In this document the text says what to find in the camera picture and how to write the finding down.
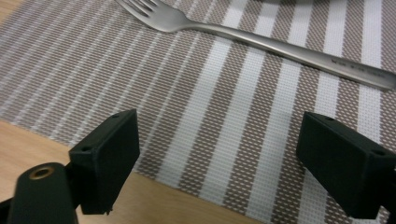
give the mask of silver fork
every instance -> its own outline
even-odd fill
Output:
[[[396,74],[389,71],[230,27],[191,21],[183,12],[169,7],[160,0],[129,0],[131,6],[124,0],[116,1],[147,26],[162,32],[173,33],[183,29],[199,30],[239,40],[255,48],[271,51],[296,62],[368,86],[382,90],[396,88]]]

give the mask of light wood tabletop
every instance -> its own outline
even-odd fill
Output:
[[[22,0],[0,0],[0,22]],[[70,148],[0,120],[0,202],[13,195],[27,169],[57,161],[67,164]],[[259,223],[142,175],[131,173],[109,216],[83,216],[79,223]]]

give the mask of woven fabric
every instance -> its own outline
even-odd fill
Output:
[[[396,72],[393,0],[166,3]],[[304,111],[396,150],[394,91],[213,35],[157,32],[112,0],[26,0],[0,28],[0,58],[1,119],[71,147],[137,108],[136,172],[266,223],[363,222],[296,159]]]

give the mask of fork handle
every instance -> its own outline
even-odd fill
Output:
[[[271,51],[296,62],[307,64],[333,75],[351,79],[368,86],[377,87],[382,90],[393,90],[396,88],[396,74],[369,65],[355,63],[312,49],[305,49],[265,36],[216,24],[196,22],[189,28],[239,40],[258,49]]]

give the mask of dark object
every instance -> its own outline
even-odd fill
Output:
[[[341,122],[304,113],[297,157],[348,216],[396,212],[396,155]]]
[[[0,223],[78,223],[79,204],[83,214],[109,213],[139,153],[136,110],[109,117],[69,151],[65,167],[23,173],[15,197],[0,203]]]

